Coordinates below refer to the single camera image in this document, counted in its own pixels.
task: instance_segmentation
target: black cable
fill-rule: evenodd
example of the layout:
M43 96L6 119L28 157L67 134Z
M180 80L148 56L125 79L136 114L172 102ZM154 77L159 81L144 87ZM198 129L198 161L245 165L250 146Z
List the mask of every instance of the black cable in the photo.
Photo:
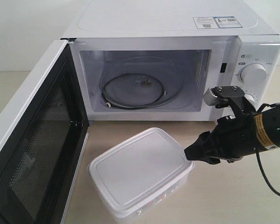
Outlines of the black cable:
M112 97L110 97L107 93L107 90L106 90L106 87L111 83L113 82L114 80L120 78L120 77L123 77L123 76L130 76L130 75L142 75L142 76L146 76L146 77L151 77L153 80L157 81L160 86L161 86L161 93L159 95L159 97L154 100L153 102L151 103L148 103L148 104L144 104L144 105L129 105L129 104L125 104L123 102L119 102L115 99L113 99ZM160 104L164 104L166 102L169 102L170 100L173 99L173 97L170 97L164 101L160 101L160 99L165 95L165 87L164 85L162 84L162 82L153 77L153 76L150 76L150 75L147 75L147 74L140 74L140 73L124 73L124 74L121 74L120 76L117 76L117 77L114 77L112 79L110 79L108 82L106 82L103 87L102 87L102 97L104 99L104 101L106 103L109 103L112 107L114 108L119 108L119 109L125 109L125 110L139 110L139 109L144 109L144 108L148 108L148 107L153 107L153 106L156 106L156 105L160 105Z
M268 178L266 177L265 171L263 170L263 167L262 167L262 164L261 164L261 161L260 161L259 151L258 151L257 148L255 148L255 152L256 152L256 158L257 158L257 162L258 162L258 165L259 165L259 169L261 171L261 174L262 174L263 178L265 179L266 184L272 190L272 192L274 192L276 195L280 196L280 192L278 192L275 188L273 188L273 186L269 182Z

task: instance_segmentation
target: white microwave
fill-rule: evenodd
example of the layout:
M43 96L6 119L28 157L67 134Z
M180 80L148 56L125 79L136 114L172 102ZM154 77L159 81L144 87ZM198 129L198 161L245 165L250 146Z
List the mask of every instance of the white microwave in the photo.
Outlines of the white microwave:
M215 120L256 107L280 36L241 0L91 0L0 114L0 223L60 223L93 120Z

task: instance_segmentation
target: beige countertop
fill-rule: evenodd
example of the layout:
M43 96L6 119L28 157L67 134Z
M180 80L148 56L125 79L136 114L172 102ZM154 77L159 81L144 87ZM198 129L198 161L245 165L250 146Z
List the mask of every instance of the beige countertop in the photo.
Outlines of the beige countertop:
M0 73L0 111L26 75L26 72ZM270 82L264 102L280 102L280 67ZM90 136L73 189L66 224L115 224L93 187L87 166L104 151L150 127L162 128L183 147L187 147L200 133L212 130L214 123L94 122L88 130ZM269 180L280 191L280 149L262 153L261 159ZM233 164L223 161L215 166L198 161L183 187L144 213L135 223L280 224L280 197L266 186L255 155Z

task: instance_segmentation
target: yellow label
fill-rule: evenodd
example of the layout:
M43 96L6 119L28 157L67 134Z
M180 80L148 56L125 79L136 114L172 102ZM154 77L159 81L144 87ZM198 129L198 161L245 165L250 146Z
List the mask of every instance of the yellow label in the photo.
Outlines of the yellow label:
M266 133L265 127L262 123L262 113L254 116L256 125L256 137L258 141L267 149L277 148Z

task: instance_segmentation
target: microwave top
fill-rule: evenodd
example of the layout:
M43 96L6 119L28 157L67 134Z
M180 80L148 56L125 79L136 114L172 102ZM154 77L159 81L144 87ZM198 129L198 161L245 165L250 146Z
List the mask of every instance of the microwave top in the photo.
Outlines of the microwave top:
M62 38L277 35L242 0L88 0Z

